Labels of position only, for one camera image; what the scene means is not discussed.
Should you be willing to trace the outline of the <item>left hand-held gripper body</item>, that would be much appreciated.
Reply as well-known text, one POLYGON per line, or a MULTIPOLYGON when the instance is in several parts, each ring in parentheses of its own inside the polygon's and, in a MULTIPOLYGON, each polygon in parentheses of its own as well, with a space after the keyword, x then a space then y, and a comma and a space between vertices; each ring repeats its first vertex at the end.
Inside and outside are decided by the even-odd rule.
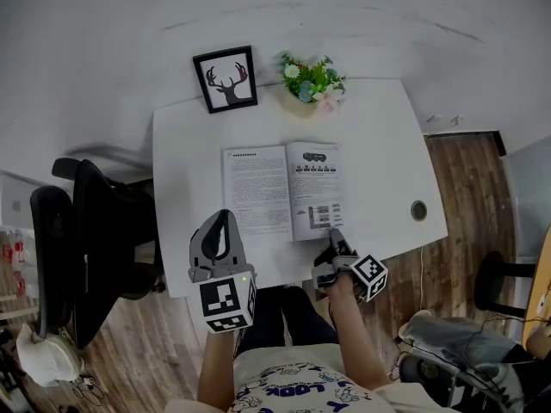
POLYGON ((257 286, 252 265, 191 266, 189 278, 200 301, 201 320, 210 333, 253 325, 257 286))

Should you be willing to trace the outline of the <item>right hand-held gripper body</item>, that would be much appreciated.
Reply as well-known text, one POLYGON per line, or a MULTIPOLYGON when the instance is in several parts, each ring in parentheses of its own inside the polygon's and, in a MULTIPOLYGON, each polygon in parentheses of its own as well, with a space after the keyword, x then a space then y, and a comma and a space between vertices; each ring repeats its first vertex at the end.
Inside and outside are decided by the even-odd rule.
POLYGON ((314 261, 312 269, 313 287, 318 295, 337 282, 339 275, 351 273, 354 294, 357 301, 366 302, 379 294, 387 284, 388 269, 375 257, 367 254, 360 257, 355 250, 329 247, 314 261))

